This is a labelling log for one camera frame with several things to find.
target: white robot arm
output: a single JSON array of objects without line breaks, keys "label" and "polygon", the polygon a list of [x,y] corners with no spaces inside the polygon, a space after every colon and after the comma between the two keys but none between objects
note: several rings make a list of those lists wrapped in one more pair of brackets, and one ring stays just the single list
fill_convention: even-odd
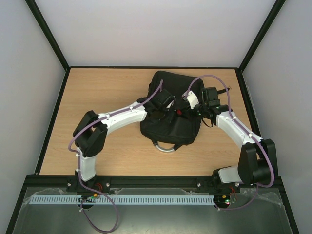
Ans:
[{"label": "white robot arm", "polygon": [[[216,102],[216,88],[208,88],[210,99],[203,100],[204,104],[199,104],[196,95],[189,93],[186,101],[190,104],[190,111],[199,113],[202,117],[208,118],[211,122],[226,132],[229,137],[241,149],[240,160],[238,165],[217,169],[217,174],[221,183],[243,182],[255,183],[267,180],[271,177],[268,164],[263,157],[257,143],[261,144],[270,158],[274,167],[274,175],[277,175],[276,152],[274,143],[268,139],[264,140],[260,136],[249,130],[234,114],[229,112],[227,105],[220,105]],[[166,99],[161,105],[168,108],[173,103],[172,99]],[[134,102],[128,107],[96,115],[93,111],[87,112],[80,124],[74,131],[74,136],[81,131],[86,125],[95,119],[103,119],[96,124],[94,130],[91,128],[85,131],[75,141],[78,151],[80,152],[80,172],[83,181],[88,181],[96,175],[95,162],[97,154],[103,149],[106,136],[112,131],[134,122],[143,121],[148,112],[144,105]]]}]

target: black mounting bracket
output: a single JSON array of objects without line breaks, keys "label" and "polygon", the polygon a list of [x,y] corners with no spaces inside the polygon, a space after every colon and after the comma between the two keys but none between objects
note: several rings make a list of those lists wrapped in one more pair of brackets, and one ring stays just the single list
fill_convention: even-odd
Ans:
[{"label": "black mounting bracket", "polygon": [[239,193],[239,189],[235,186],[235,183],[227,183],[223,184],[219,180],[217,174],[218,170],[214,171],[213,175],[198,178],[197,181],[197,192],[198,193],[206,193],[206,194],[214,194],[214,195],[223,195],[229,194],[232,192],[232,188],[236,193]]},{"label": "black mounting bracket", "polygon": [[[77,135],[87,125],[96,121],[98,115],[94,111],[88,111],[74,130],[73,137]],[[84,157],[93,157],[97,155],[104,147],[107,135],[107,125],[102,122],[84,131],[75,141],[75,145],[82,151]]]},{"label": "black mounting bracket", "polygon": [[[99,187],[96,185],[97,183],[100,183],[102,185],[103,189],[101,192],[109,193],[110,187],[111,187],[110,177],[101,176],[101,178],[99,179],[97,176],[95,176],[86,182],[83,181],[83,184],[87,186],[88,188],[99,190]],[[73,192],[73,193],[83,193],[83,194],[94,194],[90,190],[87,190],[81,186],[77,172],[75,172],[75,175],[67,177],[66,191],[69,193]]]},{"label": "black mounting bracket", "polygon": [[[268,155],[273,167],[274,177],[276,177],[278,168],[275,144],[271,139],[261,140],[260,144]],[[237,169],[244,184],[254,184],[256,182],[267,184],[271,178],[267,161],[256,143],[246,143],[242,146]]]}]

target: black bag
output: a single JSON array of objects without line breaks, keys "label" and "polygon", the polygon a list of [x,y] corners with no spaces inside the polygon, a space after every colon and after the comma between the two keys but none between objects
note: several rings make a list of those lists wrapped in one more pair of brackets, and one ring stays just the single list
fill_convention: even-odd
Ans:
[{"label": "black bag", "polygon": [[[166,89],[175,96],[176,101],[169,111],[163,113],[152,113],[140,123],[141,133],[152,140],[154,145],[157,142],[174,144],[174,150],[182,145],[192,144],[198,134],[202,118],[191,116],[187,109],[189,104],[181,97],[187,91],[195,77],[178,75],[170,72],[158,71],[154,74],[149,85],[149,97],[163,80],[162,89]],[[201,89],[204,83],[197,80],[191,90],[197,96],[199,103],[202,103]]]}]

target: wooden surface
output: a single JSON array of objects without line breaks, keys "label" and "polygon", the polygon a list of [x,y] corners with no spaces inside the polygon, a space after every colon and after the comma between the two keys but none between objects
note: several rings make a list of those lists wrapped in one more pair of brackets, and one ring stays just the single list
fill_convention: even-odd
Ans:
[{"label": "wooden surface", "polygon": [[[73,175],[77,158],[67,150],[72,133],[83,115],[105,113],[145,97],[153,74],[159,69],[71,69],[58,116],[41,168],[41,175]],[[165,69],[177,74],[220,77],[231,87],[231,105],[238,118],[250,127],[234,70]],[[214,78],[204,78],[205,87],[223,89]],[[226,94],[219,95],[227,104]],[[211,175],[214,169],[236,165],[239,149],[218,127],[202,124],[195,142],[171,154],[156,150],[140,133],[139,123],[112,132],[97,157],[98,175],[193,176]]]}]

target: white panel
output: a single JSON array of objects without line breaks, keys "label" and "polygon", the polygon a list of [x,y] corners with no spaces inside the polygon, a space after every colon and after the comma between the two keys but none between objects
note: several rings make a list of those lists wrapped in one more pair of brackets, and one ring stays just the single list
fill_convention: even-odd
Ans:
[{"label": "white panel", "polygon": [[[116,205],[214,205],[212,195],[109,195]],[[90,198],[84,204],[112,205],[104,196]],[[81,204],[81,195],[32,195],[33,204]]]},{"label": "white panel", "polygon": [[311,12],[311,0],[286,1],[244,72],[300,233],[312,227]]},{"label": "white panel", "polygon": [[274,0],[37,0],[70,65],[238,67]]},{"label": "white panel", "polygon": [[34,173],[64,70],[25,1],[0,3],[0,233]]}]

